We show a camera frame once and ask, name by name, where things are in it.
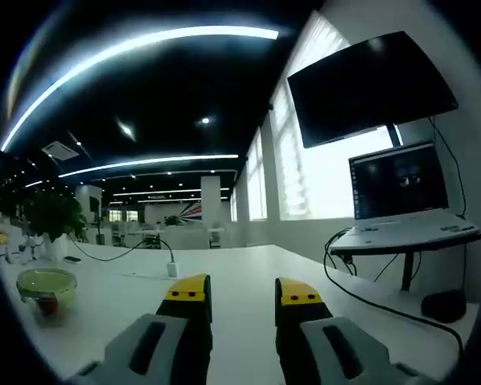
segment table leg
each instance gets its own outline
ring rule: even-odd
[[[414,268],[413,252],[406,252],[404,257],[404,270],[402,271],[401,290],[410,291],[411,274]]]

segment black monitor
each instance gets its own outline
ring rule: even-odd
[[[430,142],[351,158],[350,170],[355,219],[449,206],[442,168]]]
[[[289,77],[305,148],[458,107],[405,32],[355,44]]]

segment laptop screen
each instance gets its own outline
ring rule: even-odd
[[[354,217],[369,219],[449,206],[432,143],[413,144],[350,159]]]

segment window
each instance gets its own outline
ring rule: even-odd
[[[255,139],[249,149],[246,172],[248,178],[249,220],[265,219],[267,218],[267,204],[265,203],[265,175],[260,130],[257,130]]]
[[[127,211],[127,221],[138,221],[139,220],[139,212],[128,210]]]
[[[109,210],[109,221],[110,222],[121,221],[121,210]]]
[[[232,222],[237,222],[237,194],[235,188],[232,190],[232,198],[230,199],[230,216]]]
[[[282,219],[353,217],[348,159],[392,147],[386,128],[376,128],[330,144],[303,148],[287,78],[348,46],[340,33],[314,12],[273,95],[270,117]]]

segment green plant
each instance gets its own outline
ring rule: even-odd
[[[10,191],[0,193],[0,213],[9,218],[16,218],[18,198]]]
[[[176,215],[171,215],[169,217],[166,217],[164,221],[166,223],[166,226],[177,226],[181,223],[180,217]]]
[[[84,236],[86,218],[80,203],[74,197],[56,192],[36,192],[24,204],[25,216],[30,230],[38,235],[47,233],[50,240],[75,232],[77,238]]]

